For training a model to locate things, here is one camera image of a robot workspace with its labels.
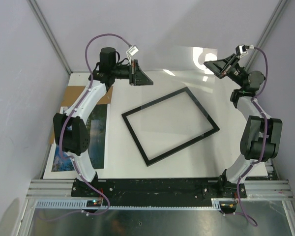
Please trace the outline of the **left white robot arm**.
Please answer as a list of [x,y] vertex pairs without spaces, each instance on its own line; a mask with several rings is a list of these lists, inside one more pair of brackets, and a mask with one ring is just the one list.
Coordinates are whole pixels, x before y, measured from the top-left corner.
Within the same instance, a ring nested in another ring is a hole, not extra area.
[[99,185],[93,181],[96,170],[93,168],[88,148],[90,134],[87,120],[100,99],[106,95],[116,79],[128,80],[132,86],[152,86],[153,81],[141,70],[138,60],[133,56],[138,52],[137,46],[126,51],[124,63],[115,48],[102,48],[99,62],[90,73],[88,83],[76,101],[63,113],[53,117],[55,143],[59,154],[66,153],[79,180],[85,180],[81,190],[87,196],[98,193]]

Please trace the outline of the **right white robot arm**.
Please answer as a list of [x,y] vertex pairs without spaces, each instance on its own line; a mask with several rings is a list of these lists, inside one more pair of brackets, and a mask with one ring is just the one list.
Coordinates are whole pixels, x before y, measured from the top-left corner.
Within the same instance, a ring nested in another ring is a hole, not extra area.
[[230,101],[246,119],[240,140],[240,155],[234,164],[220,175],[217,192],[229,197],[246,176],[260,163],[277,156],[283,122],[272,118],[259,105],[257,92],[266,77],[260,71],[247,72],[239,65],[240,56],[232,54],[225,59],[206,61],[204,65],[219,79],[230,78],[240,86],[233,90]]

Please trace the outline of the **black picture frame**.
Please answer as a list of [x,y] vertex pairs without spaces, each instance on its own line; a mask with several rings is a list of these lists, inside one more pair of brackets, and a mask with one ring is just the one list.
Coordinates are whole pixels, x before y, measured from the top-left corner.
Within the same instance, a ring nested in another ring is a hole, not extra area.
[[188,87],[127,111],[122,118],[148,167],[220,130]]

